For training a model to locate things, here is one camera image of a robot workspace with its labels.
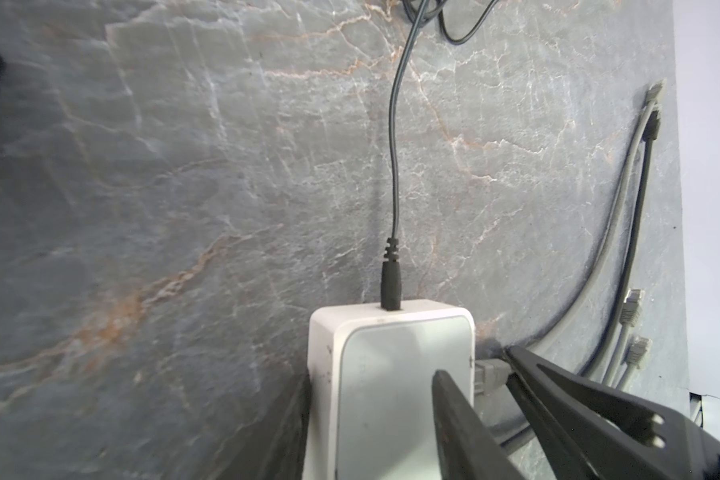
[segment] black cable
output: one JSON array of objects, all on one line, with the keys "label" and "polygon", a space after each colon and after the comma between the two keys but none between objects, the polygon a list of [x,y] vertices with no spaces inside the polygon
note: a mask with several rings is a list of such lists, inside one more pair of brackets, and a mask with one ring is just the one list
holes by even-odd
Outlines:
[{"label": "black cable", "polygon": [[400,263],[398,262],[398,226],[400,225],[400,189],[398,173],[398,146],[394,139],[394,118],[398,110],[398,95],[400,84],[403,81],[405,67],[411,58],[413,45],[416,43],[416,35],[422,29],[422,20],[427,10],[429,0],[422,0],[421,8],[416,14],[416,19],[411,26],[408,40],[403,47],[403,54],[400,57],[398,71],[394,74],[392,82],[392,93],[389,96],[389,156],[392,165],[392,235],[387,238],[386,260],[382,264],[382,308],[384,310],[400,310],[402,302],[402,275],[400,274]]},{"label": "black cable", "polygon": [[[640,172],[640,184],[637,187],[637,197],[635,198],[635,209],[632,217],[632,227],[630,228],[630,241],[626,248],[626,255],[624,256],[624,267],[621,270],[621,276],[619,278],[619,289],[617,290],[616,298],[614,299],[614,307],[611,309],[611,319],[617,318],[621,315],[621,308],[624,303],[624,296],[626,296],[626,290],[629,288],[630,276],[632,274],[632,267],[635,263],[635,252],[637,250],[637,240],[640,235],[640,221],[643,218],[643,205],[645,203],[645,196],[648,186],[648,172],[650,171],[651,155],[653,153],[653,141],[659,137],[659,127],[661,126],[661,117],[658,110],[653,110],[648,118],[648,123],[643,130],[643,141],[645,142],[645,148],[643,149],[643,169]],[[602,350],[602,346],[599,346],[597,351]],[[593,361],[590,360],[586,368],[580,373],[582,376],[588,376],[590,369],[593,366]],[[507,455],[515,453],[520,447],[524,446],[534,437],[534,430],[526,426],[509,439],[504,440],[501,443],[501,447]]]},{"label": "black cable", "polygon": [[[488,6],[485,7],[485,10],[483,10],[480,18],[474,24],[469,33],[458,39],[451,37],[451,35],[448,33],[448,29],[445,27],[445,14],[443,13],[443,7],[446,3],[448,3],[448,0],[437,0],[437,2],[438,6],[433,8],[430,12],[426,12],[424,14],[424,24],[430,23],[431,20],[437,17],[438,24],[440,26],[440,32],[443,34],[443,37],[448,40],[448,43],[454,45],[461,45],[468,42],[469,39],[472,38],[472,36],[480,29],[480,26],[483,24],[483,22],[485,22],[485,19],[490,13],[490,10],[493,9],[494,5],[498,3],[498,0],[490,0],[488,2]],[[414,20],[414,16],[418,14],[418,10],[413,6],[412,0],[403,0],[403,8],[405,10],[405,14],[408,16],[408,20],[412,22]]]},{"label": "black cable", "polygon": [[400,84],[403,82],[405,67],[408,66],[408,60],[411,58],[413,45],[416,43],[416,36],[422,29],[422,19],[424,11],[427,9],[429,0],[422,1],[422,8],[416,14],[416,18],[411,26],[411,32],[408,34],[408,40],[405,42],[403,54],[400,57],[398,71],[394,74],[392,82],[392,94],[389,95],[389,157],[392,162],[392,235],[391,238],[398,237],[398,225],[400,224],[400,194],[398,192],[398,146],[394,139],[394,118],[398,111],[398,95],[400,94]]},{"label": "black cable", "polygon": [[485,19],[488,16],[488,14],[490,13],[490,10],[494,7],[494,5],[496,5],[497,2],[498,2],[498,0],[490,0],[490,2],[488,3],[488,6],[485,7],[485,10],[483,10],[483,14],[480,15],[480,18],[478,19],[477,23],[474,24],[474,26],[469,31],[469,33],[467,33],[465,36],[459,38],[458,40],[452,38],[451,35],[448,33],[448,30],[445,27],[445,14],[443,14],[443,12],[441,10],[440,14],[438,15],[438,23],[440,24],[440,33],[442,33],[443,36],[445,37],[445,39],[448,40],[448,42],[450,42],[453,45],[461,45],[461,44],[467,43],[469,41],[469,39],[472,38],[472,36],[480,29],[480,26],[483,24],[483,22],[485,22]]},{"label": "black cable", "polygon": [[394,138],[394,119],[397,113],[398,95],[400,93],[400,84],[403,80],[405,67],[411,58],[411,51],[416,42],[416,36],[422,27],[429,23],[433,18],[438,17],[440,22],[440,31],[443,36],[452,44],[460,45],[472,38],[474,33],[480,28],[485,21],[492,7],[497,0],[490,0],[478,22],[472,27],[469,33],[462,38],[456,40],[451,37],[445,27],[445,16],[443,15],[443,7],[448,0],[436,0],[437,6],[427,12],[429,0],[422,0],[418,10],[414,8],[411,0],[403,0],[403,8],[408,19],[411,20],[411,32],[408,34],[408,40],[405,42],[403,53],[398,64],[398,71],[394,75],[392,82],[392,94],[389,97],[389,156],[392,166],[392,235],[387,238],[386,259],[382,264],[382,308],[384,310],[400,310],[402,302],[402,275],[400,274],[400,263],[398,262],[398,227],[400,225],[400,174],[398,172],[398,148]]},{"label": "black cable", "polygon": [[635,263],[635,252],[637,252],[637,237],[640,235],[640,220],[643,217],[643,202],[646,198],[646,185],[648,183],[648,169],[650,168],[651,151],[653,149],[653,141],[659,134],[659,111],[651,112],[643,131],[643,141],[645,148],[643,149],[643,170],[640,173],[640,186],[637,188],[637,198],[635,200],[635,213],[632,217],[632,229],[630,231],[630,243],[626,248],[626,256],[624,258],[624,268],[621,271],[619,279],[618,294],[614,299],[614,307],[611,309],[610,318],[618,319],[621,316],[621,309],[624,307],[624,297],[626,291],[630,288],[630,275],[632,274],[632,265]]}]

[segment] black power cable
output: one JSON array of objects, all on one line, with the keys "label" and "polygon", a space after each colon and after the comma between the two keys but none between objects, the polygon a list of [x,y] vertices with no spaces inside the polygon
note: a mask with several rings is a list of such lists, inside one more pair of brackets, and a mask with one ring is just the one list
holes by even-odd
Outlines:
[{"label": "black power cable", "polygon": [[398,71],[394,74],[392,82],[392,94],[389,96],[389,157],[392,164],[392,235],[387,238],[386,260],[382,264],[382,308],[384,310],[400,310],[402,302],[402,276],[400,274],[400,263],[398,262],[398,226],[400,225],[400,173],[398,172],[398,146],[394,140],[394,118],[398,110],[398,94],[400,83],[403,81],[405,67],[411,57],[413,44],[416,42],[416,35],[422,29],[422,20],[427,10],[429,0],[423,0],[421,9],[416,14],[416,19],[411,26],[408,40],[403,48],[403,55],[400,57]]},{"label": "black power cable", "polygon": [[382,308],[384,310],[400,310],[402,302],[402,276],[400,274],[400,263],[398,262],[398,227],[400,225],[400,180],[398,172],[398,149],[394,138],[394,119],[397,113],[398,95],[400,93],[400,83],[402,83],[405,67],[411,57],[413,45],[416,42],[416,36],[422,27],[429,23],[433,18],[438,17],[440,22],[440,31],[446,40],[451,44],[460,45],[466,43],[472,38],[476,31],[485,21],[492,7],[498,0],[490,0],[478,22],[472,27],[469,33],[459,39],[453,39],[445,27],[445,16],[443,15],[443,7],[448,0],[436,0],[437,6],[430,12],[427,12],[429,0],[422,0],[422,3],[416,9],[411,0],[403,0],[403,7],[408,19],[413,25],[408,34],[408,40],[405,42],[398,71],[394,75],[392,82],[392,94],[389,97],[389,156],[392,165],[392,235],[387,238],[386,259],[382,264]]},{"label": "black power cable", "polygon": [[[461,38],[451,37],[451,35],[448,33],[448,29],[445,27],[445,14],[443,13],[443,7],[446,3],[448,3],[448,0],[437,0],[437,2],[437,7],[433,8],[430,12],[424,14],[424,24],[430,23],[430,21],[433,20],[434,17],[437,17],[438,23],[440,24],[440,32],[443,34],[443,37],[445,37],[445,39],[448,40],[448,42],[451,44],[461,45],[468,42],[469,39],[472,38],[472,36],[480,29],[480,26],[483,24],[483,22],[485,22],[485,19],[490,13],[490,10],[494,7],[494,5],[498,3],[498,0],[490,0],[488,2],[488,6],[485,7],[485,10],[483,10],[480,18],[474,24],[469,33],[467,33]],[[412,0],[403,0],[403,8],[405,9],[405,14],[408,16],[408,20],[412,22],[415,15],[418,14],[418,10],[413,6]]]}]

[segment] white wall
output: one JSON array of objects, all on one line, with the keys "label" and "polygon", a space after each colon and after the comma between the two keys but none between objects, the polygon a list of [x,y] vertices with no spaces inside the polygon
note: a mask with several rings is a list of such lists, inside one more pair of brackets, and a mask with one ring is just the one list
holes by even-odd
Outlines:
[{"label": "white wall", "polygon": [[690,388],[720,398],[720,0],[674,16]]}]

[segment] marble wall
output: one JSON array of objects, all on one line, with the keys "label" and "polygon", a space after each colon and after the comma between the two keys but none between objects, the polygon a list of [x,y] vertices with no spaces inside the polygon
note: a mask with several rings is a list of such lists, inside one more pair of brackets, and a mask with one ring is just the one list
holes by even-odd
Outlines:
[{"label": "marble wall", "polygon": [[[481,3],[446,7],[454,34]],[[0,0],[0,478],[212,478],[305,363],[309,314],[378,301],[408,29],[394,0]],[[634,278],[646,328],[680,332],[636,388],[679,405],[672,42],[670,0],[500,0],[457,48],[427,26],[398,106],[404,295],[469,308],[480,356],[542,334],[667,77]]]}]

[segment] white router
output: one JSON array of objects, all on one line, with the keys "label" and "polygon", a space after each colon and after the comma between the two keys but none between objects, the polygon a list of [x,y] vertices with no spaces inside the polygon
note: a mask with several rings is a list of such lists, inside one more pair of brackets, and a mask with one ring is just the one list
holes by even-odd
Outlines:
[{"label": "white router", "polygon": [[474,322],[464,308],[406,300],[327,306],[309,320],[312,380],[304,480],[440,480],[432,375],[474,398]]}]

